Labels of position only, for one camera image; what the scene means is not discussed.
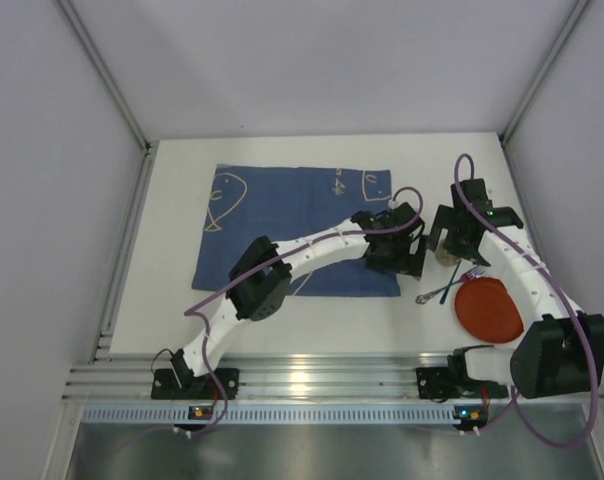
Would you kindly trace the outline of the speckled ceramic cup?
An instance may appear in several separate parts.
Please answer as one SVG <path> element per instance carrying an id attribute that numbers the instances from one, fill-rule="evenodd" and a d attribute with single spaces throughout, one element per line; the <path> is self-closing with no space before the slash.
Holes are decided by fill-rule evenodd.
<path id="1" fill-rule="evenodd" d="M 456 265 L 460 261 L 457 256 L 452 255 L 446 249 L 438 249 L 435 252 L 435 258 L 441 265 L 445 267 Z"/>

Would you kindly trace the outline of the orange plastic plate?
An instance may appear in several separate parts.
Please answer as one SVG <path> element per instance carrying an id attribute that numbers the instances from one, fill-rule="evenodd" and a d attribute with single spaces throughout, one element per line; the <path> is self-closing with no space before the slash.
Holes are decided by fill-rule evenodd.
<path id="1" fill-rule="evenodd" d="M 454 298 L 460 325 L 474 338 L 506 344 L 524 332 L 520 313 L 505 285 L 494 278 L 477 278 L 464 283 Z"/>

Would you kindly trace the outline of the blue cloth placemat gold print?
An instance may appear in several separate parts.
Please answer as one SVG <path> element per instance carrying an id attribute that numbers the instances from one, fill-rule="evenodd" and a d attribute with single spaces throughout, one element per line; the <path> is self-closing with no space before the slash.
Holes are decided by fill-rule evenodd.
<path id="1" fill-rule="evenodd" d="M 191 286 L 216 291 L 254 239 L 293 240 L 359 211 L 385 210 L 388 170 L 252 167 L 220 164 L 211 185 Z"/>

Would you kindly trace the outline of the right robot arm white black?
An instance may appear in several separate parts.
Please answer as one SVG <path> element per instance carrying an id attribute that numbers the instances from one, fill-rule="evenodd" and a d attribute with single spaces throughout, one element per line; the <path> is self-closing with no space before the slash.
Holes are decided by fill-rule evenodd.
<path id="1" fill-rule="evenodd" d="M 453 313 L 473 338 L 449 365 L 470 381 L 494 382 L 535 399 L 597 390 L 604 366 L 604 317 L 587 314 L 555 283 L 522 220 L 493 206 L 481 179 L 451 186 L 427 247 L 486 267 L 464 282 Z"/>

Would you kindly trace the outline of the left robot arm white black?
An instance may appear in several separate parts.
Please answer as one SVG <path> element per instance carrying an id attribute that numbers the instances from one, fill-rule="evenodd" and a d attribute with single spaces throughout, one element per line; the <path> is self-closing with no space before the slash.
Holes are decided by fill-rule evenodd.
<path id="1" fill-rule="evenodd" d="M 176 376 L 189 383 L 211 373 L 233 338 L 250 323 L 274 315 L 291 283 L 302 276 L 360 259 L 369 269 L 409 275 L 412 232 L 421 230 L 421 213 L 404 202 L 377 215 L 360 211 L 294 240 L 255 239 L 232 268 L 228 284 L 184 312 L 200 318 L 204 328 L 172 355 Z"/>

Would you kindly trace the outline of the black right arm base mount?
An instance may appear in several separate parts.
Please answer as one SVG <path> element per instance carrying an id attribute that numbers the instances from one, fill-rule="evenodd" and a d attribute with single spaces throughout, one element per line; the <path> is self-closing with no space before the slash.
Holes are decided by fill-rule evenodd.
<path id="1" fill-rule="evenodd" d="M 464 354 L 468 348 L 459 348 L 447 356 L 445 366 L 415 369 L 419 398 L 444 403 L 457 399 L 506 399 L 507 387 L 488 380 L 471 379 L 466 371 Z"/>

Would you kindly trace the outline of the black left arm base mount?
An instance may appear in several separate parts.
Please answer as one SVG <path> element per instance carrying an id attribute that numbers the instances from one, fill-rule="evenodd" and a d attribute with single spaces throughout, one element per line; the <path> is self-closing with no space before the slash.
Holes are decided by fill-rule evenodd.
<path id="1" fill-rule="evenodd" d="M 153 400 L 222 400 L 226 394 L 234 400 L 239 387 L 240 371 L 236 368 L 218 368 L 210 373 L 194 376 L 180 349 L 171 355 L 169 367 L 153 369 L 151 398 Z"/>

